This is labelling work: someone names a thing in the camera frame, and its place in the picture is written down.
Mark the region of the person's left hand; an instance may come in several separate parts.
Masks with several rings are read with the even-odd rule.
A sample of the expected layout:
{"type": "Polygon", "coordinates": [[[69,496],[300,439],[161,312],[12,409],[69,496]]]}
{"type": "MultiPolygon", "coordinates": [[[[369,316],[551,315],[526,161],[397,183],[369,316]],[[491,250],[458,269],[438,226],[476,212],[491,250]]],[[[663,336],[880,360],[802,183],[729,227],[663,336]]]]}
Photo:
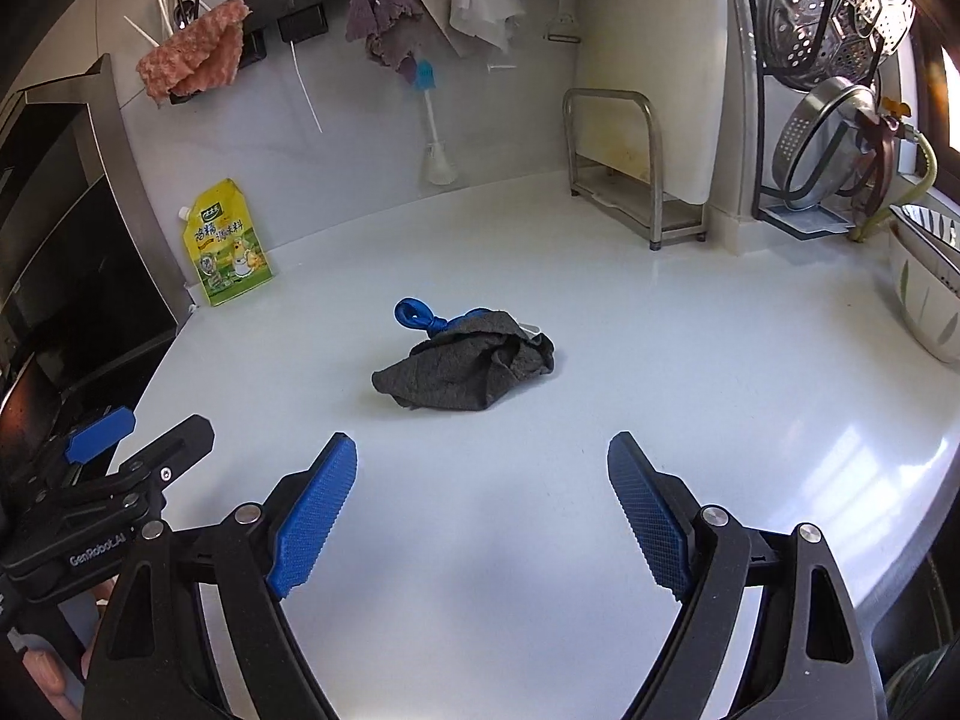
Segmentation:
{"type": "MultiPolygon", "coordinates": [[[[99,585],[96,585],[96,587],[91,590],[101,619],[103,619],[106,606],[109,605],[110,595],[112,595],[114,587],[116,587],[116,577],[99,583],[99,585]]],[[[93,644],[89,645],[88,650],[82,658],[83,676],[88,674],[89,663],[91,663],[92,656],[93,644]]],[[[78,718],[82,718],[80,709],[68,699],[67,678],[65,678],[64,670],[60,667],[60,661],[55,658],[53,653],[47,650],[28,649],[25,651],[25,655],[23,655],[21,660],[23,660],[23,667],[25,667],[26,673],[31,676],[32,681],[34,681],[34,684],[39,688],[39,691],[43,693],[47,702],[59,712],[60,717],[66,718],[67,720],[78,720],[78,718]]]]}

